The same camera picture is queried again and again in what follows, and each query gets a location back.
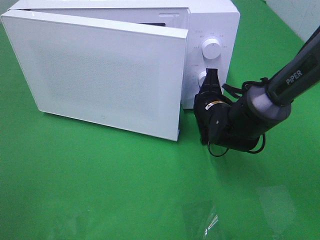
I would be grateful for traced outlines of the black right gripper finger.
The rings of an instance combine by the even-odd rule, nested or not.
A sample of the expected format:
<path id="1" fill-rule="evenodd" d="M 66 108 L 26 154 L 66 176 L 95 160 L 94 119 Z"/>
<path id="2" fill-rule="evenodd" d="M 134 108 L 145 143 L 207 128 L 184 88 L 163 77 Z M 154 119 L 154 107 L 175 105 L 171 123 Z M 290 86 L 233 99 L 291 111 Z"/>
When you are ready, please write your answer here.
<path id="1" fill-rule="evenodd" d="M 201 85 L 201 93 L 222 94 L 218 70 L 216 68 L 206 69 L 206 76 Z"/>

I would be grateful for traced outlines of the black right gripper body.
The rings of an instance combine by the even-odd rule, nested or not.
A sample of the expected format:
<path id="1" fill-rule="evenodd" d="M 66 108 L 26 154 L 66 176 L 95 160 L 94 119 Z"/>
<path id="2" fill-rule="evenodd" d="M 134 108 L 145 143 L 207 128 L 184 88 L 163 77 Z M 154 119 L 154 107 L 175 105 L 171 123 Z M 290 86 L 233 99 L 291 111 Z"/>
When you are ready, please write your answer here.
<path id="1" fill-rule="evenodd" d="M 228 124 L 230 105 L 226 97 L 215 92 L 195 95 L 193 112 L 202 145 L 217 144 Z"/>

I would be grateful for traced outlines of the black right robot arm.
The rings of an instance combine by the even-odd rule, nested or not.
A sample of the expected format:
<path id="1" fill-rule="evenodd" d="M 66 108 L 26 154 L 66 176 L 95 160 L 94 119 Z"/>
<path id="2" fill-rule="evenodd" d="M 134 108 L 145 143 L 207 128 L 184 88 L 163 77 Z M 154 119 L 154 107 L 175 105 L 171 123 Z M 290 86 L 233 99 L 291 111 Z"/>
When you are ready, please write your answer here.
<path id="1" fill-rule="evenodd" d="M 319 29 L 272 78 L 245 81 L 236 88 L 221 85 L 216 68 L 206 69 L 193 104 L 201 144 L 250 154 L 261 152 L 266 132 L 287 119 L 294 99 L 319 81 Z"/>

